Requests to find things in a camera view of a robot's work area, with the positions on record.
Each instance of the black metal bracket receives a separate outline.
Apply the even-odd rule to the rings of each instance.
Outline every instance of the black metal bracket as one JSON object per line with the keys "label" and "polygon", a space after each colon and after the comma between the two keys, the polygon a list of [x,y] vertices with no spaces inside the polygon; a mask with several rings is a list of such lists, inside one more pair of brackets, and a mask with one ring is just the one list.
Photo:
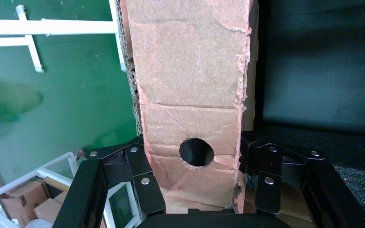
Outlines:
{"label": "black metal bracket", "polygon": [[282,145],[257,132],[241,133],[240,170],[259,176],[255,206],[264,215],[238,215],[231,211],[188,210],[186,215],[165,213],[165,202],[144,153],[141,136],[121,144],[85,153],[53,228],[100,226],[108,190],[131,182],[143,223],[140,228],[282,227],[282,183],[302,191],[317,228],[365,228],[365,211],[334,167],[318,150]]}
{"label": "black metal bracket", "polygon": [[247,159],[240,170],[259,175],[258,213],[280,213],[280,186],[286,183],[301,190],[317,228],[365,228],[365,211],[321,151],[279,144],[251,131],[242,132],[241,153]]}
{"label": "black metal bracket", "polygon": [[165,202],[144,153],[143,138],[85,154],[53,228],[99,227],[108,190],[131,182],[141,220],[165,213]]}

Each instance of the black panel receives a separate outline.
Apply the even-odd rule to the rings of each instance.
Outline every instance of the black panel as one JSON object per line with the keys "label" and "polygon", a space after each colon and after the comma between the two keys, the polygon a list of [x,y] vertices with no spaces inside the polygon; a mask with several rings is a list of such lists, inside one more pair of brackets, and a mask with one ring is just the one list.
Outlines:
{"label": "black panel", "polygon": [[266,57],[264,121],[365,134],[365,8],[269,18]]}

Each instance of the corrugated cardboard edge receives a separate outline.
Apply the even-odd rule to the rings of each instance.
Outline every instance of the corrugated cardboard edge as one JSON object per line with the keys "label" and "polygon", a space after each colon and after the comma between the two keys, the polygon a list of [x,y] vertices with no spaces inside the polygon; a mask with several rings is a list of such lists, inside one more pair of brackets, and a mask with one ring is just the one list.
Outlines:
{"label": "corrugated cardboard edge", "polygon": [[126,75],[128,76],[128,83],[131,89],[134,117],[136,120],[137,135],[142,134],[141,110],[139,105],[139,94],[135,80],[135,65],[132,54],[131,35],[129,33],[128,11],[126,9],[126,0],[114,0],[117,17],[118,17],[118,31],[121,41],[121,51],[124,56],[126,66]]}
{"label": "corrugated cardboard edge", "polygon": [[246,85],[246,99],[244,106],[246,110],[243,114],[242,130],[252,131],[254,126],[255,115],[255,73],[258,60],[258,23],[259,23],[259,4],[258,0],[254,0],[249,18],[251,28],[251,46],[250,46],[250,62],[247,69],[247,77],[244,79]]}

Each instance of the green wall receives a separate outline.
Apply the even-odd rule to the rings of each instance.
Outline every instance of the green wall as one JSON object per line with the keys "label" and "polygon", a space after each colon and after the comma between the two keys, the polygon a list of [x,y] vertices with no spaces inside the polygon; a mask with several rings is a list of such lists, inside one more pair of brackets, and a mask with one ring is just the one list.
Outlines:
{"label": "green wall", "polygon": [[[112,20],[107,0],[0,0],[0,19],[18,19],[19,4],[32,20]],[[34,40],[44,74],[35,72],[27,47],[0,47],[0,77],[44,95],[41,105],[18,120],[0,122],[2,185],[68,151],[124,143],[136,136],[114,35]]]}

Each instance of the brown cardboard box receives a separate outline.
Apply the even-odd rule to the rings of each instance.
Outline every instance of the brown cardboard box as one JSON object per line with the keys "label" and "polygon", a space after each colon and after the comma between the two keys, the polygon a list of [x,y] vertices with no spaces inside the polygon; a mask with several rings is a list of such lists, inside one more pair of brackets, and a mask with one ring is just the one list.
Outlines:
{"label": "brown cardboard box", "polygon": [[[48,199],[40,206],[34,209],[37,218],[43,219],[50,223],[54,223],[62,204],[64,203],[65,197],[67,196],[67,191],[62,192],[54,199]],[[104,219],[101,221],[100,228],[106,228]]]}
{"label": "brown cardboard box", "polygon": [[65,197],[67,196],[67,193],[68,193],[67,191],[62,192],[57,197],[55,197],[54,200],[60,205],[62,205],[64,203]]}
{"label": "brown cardboard box", "polygon": [[[240,178],[252,4],[127,0],[145,153],[169,213],[203,208],[198,203],[232,205]],[[181,159],[180,145],[191,138],[212,147],[209,165]]]}
{"label": "brown cardboard box", "polygon": [[23,228],[37,218],[34,208],[48,198],[45,183],[34,179],[0,195],[0,204],[7,217],[11,220],[16,219]]}
{"label": "brown cardboard box", "polygon": [[54,223],[60,209],[61,205],[50,198],[40,206],[34,208],[34,212],[36,213],[37,218]]}

